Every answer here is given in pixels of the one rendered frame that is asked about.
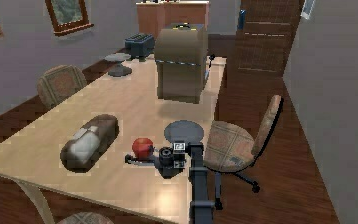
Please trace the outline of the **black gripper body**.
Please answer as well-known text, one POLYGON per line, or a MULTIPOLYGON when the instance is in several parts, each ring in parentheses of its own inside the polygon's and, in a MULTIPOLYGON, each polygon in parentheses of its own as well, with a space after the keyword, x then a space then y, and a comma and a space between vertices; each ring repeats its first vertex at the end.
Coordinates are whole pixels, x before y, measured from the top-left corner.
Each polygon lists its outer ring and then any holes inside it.
POLYGON ((162 167, 172 167, 174 163, 173 150, 163 147, 159 150, 159 162, 162 167))

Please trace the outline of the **red apple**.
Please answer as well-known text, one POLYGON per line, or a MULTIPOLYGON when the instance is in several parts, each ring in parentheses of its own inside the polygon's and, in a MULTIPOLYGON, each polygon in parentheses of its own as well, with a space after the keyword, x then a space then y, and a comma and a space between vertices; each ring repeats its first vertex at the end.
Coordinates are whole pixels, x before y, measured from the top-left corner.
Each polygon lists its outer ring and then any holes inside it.
POLYGON ((149 138, 137 138, 132 144, 132 151, 137 159, 147 159, 153 153, 153 142, 149 138))

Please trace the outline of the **grey round plate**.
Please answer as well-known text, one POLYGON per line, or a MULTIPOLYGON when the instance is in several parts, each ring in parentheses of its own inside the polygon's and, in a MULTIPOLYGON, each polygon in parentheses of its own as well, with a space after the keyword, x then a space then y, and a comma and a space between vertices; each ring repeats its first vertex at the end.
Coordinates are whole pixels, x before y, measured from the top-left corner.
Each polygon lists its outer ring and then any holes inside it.
POLYGON ((170 143, 199 143, 204 137, 204 130, 196 122, 177 120, 165 128, 164 137, 170 143))

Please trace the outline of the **brown bread loaf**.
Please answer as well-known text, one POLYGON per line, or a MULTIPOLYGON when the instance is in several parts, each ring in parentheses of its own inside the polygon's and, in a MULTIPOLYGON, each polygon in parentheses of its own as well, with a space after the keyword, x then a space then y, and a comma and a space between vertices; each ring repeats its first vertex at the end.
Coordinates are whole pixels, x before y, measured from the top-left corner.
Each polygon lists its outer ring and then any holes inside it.
POLYGON ((100 114, 85 123, 62 148, 63 166, 75 173, 88 172, 119 134, 118 119, 100 114))

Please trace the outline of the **pale wooden table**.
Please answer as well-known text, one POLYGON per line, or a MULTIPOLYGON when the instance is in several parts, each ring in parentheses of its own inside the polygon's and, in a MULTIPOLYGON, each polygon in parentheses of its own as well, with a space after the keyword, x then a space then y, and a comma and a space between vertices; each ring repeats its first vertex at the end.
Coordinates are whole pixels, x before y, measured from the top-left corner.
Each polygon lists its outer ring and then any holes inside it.
POLYGON ((164 130, 176 120, 208 131, 226 61, 208 64, 209 79, 198 104, 160 100, 154 59, 131 61, 132 74, 104 75, 0 144, 0 177, 103 206, 122 224, 188 224, 191 184, 182 172, 164 179, 153 167, 125 163, 133 141, 167 145, 164 130), (119 121, 114 143, 87 173, 68 171, 60 160, 65 143, 90 119, 119 121))

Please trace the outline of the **tan patterned swivel chair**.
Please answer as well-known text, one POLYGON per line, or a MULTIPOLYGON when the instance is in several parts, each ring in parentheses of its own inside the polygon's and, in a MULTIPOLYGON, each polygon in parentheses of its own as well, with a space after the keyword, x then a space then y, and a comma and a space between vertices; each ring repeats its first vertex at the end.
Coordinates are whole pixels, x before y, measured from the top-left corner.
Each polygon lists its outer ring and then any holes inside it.
POLYGON ((215 208, 222 210, 221 175, 231 173, 260 191, 259 184, 242 174, 263 154, 283 108, 283 98, 274 95, 253 138, 244 128, 225 121, 213 121, 204 153, 204 166, 215 173, 215 208))
POLYGON ((83 72, 73 65, 60 65, 46 71, 37 82, 41 102, 52 109, 87 86, 83 72))
POLYGON ((0 224, 115 224, 107 208, 0 177, 0 224))

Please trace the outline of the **large brown paper bag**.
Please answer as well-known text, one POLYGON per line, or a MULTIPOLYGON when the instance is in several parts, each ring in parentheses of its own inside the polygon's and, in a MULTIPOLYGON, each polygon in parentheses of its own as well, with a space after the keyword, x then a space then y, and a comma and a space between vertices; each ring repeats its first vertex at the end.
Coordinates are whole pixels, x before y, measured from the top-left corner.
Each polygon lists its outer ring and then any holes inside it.
POLYGON ((172 23, 155 42, 159 99, 198 104, 208 80, 204 24, 172 23))

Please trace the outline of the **dark blue toaster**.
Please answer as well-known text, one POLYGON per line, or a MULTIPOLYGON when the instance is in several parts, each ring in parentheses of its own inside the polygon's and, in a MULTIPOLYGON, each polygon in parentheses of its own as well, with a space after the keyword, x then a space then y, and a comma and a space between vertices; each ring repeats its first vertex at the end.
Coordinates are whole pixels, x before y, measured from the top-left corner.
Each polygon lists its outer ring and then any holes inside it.
POLYGON ((125 39, 125 48, 131 60, 138 59, 144 62, 153 52, 155 39, 152 34, 138 33, 125 39))

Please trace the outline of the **orange wooden cabinet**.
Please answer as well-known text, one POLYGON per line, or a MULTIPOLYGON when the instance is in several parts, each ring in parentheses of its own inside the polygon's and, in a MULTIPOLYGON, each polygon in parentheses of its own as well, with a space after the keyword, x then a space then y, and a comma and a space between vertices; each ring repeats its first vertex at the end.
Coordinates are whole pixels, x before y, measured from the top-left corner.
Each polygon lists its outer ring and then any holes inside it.
POLYGON ((136 4, 139 32, 157 37, 171 23, 193 23, 208 26, 209 1, 160 1, 136 4))

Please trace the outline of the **dark brown wooden door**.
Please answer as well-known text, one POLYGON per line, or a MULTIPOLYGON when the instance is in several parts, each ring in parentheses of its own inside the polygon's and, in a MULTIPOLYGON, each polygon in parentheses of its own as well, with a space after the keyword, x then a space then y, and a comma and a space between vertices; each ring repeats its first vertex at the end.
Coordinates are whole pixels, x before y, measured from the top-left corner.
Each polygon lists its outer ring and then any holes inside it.
POLYGON ((239 72, 282 77, 300 22, 302 0, 241 0, 235 39, 239 72))

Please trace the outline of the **grey pedestal dish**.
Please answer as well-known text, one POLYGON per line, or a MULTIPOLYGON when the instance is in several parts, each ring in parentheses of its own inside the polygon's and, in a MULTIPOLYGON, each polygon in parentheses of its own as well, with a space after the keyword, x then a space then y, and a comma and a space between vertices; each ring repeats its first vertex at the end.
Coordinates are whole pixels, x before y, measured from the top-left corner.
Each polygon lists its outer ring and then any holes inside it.
POLYGON ((131 74, 132 69, 123 65, 123 62, 130 58, 131 56, 126 53, 115 53, 107 55, 104 60, 107 62, 115 63, 114 67, 109 70, 108 75, 112 77, 122 77, 131 74))

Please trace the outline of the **white framed wall picture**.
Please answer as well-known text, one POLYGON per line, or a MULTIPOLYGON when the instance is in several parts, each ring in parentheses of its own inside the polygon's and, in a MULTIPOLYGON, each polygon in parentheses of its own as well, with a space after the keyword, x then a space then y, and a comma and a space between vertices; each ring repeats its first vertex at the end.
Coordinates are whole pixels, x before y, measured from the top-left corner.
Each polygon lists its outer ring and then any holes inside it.
POLYGON ((304 4, 301 11, 301 17, 309 20, 314 8, 315 0, 304 0, 304 4))

